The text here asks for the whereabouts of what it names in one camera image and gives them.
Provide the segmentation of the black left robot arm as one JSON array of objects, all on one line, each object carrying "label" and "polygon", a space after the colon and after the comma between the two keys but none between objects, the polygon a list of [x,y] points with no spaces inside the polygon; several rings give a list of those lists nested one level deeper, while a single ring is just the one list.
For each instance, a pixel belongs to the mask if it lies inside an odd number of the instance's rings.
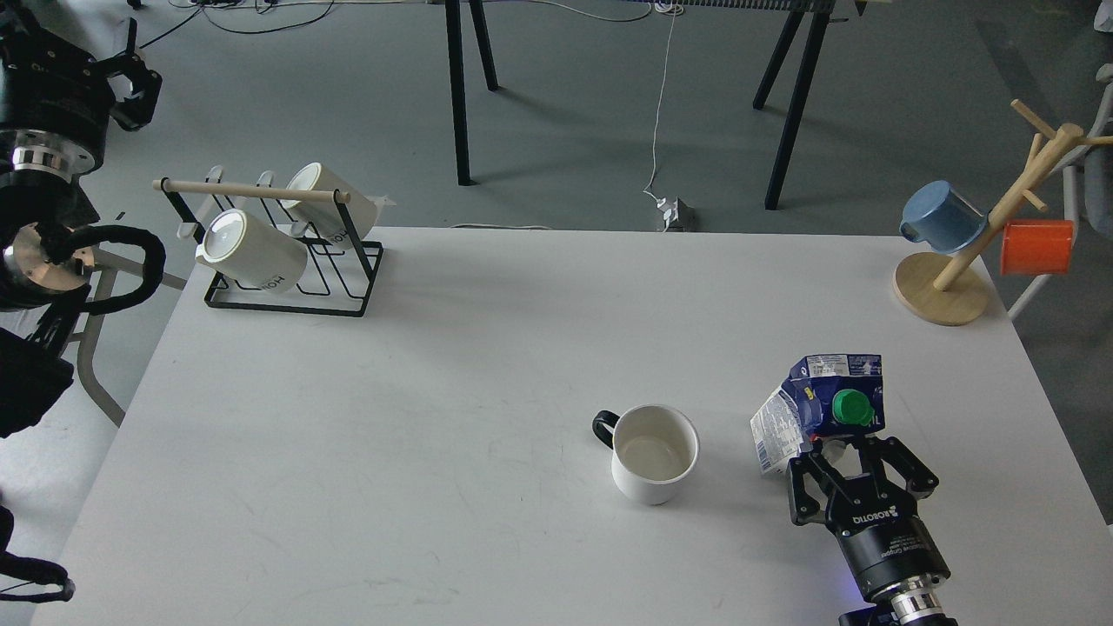
[{"label": "black left robot arm", "polygon": [[[134,309],[162,284],[162,241],[100,225],[79,183],[104,165],[109,123],[140,130],[162,90],[162,76],[137,51],[134,19],[122,36],[124,50],[98,60],[27,4],[3,3],[3,310],[43,309],[30,336],[3,330],[3,436],[39,424],[72,385],[62,355],[78,317]],[[142,282],[92,301],[92,250],[104,243],[142,250]]]}]

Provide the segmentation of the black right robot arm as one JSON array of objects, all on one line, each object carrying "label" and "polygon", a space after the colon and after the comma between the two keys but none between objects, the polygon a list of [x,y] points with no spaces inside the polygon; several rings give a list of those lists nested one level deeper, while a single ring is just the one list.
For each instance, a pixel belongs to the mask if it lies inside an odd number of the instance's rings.
[{"label": "black right robot arm", "polygon": [[823,524],[866,609],[840,625],[954,625],[936,595],[951,568],[918,515],[938,476],[897,437],[816,440],[791,458],[790,518]]}]

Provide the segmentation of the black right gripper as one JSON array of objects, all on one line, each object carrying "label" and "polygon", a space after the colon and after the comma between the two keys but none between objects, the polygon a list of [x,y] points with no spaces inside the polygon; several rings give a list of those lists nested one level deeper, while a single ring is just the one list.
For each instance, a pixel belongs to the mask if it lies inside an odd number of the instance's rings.
[{"label": "black right gripper", "polygon": [[[938,476],[898,437],[878,437],[876,450],[883,463],[903,477],[903,489],[870,475],[837,481],[823,452],[804,453],[788,463],[791,524],[827,527],[863,599],[871,603],[885,601],[905,580],[940,583],[951,578],[951,567],[922,522],[916,502],[934,492]],[[824,503],[804,487],[807,476],[826,496]]]}]

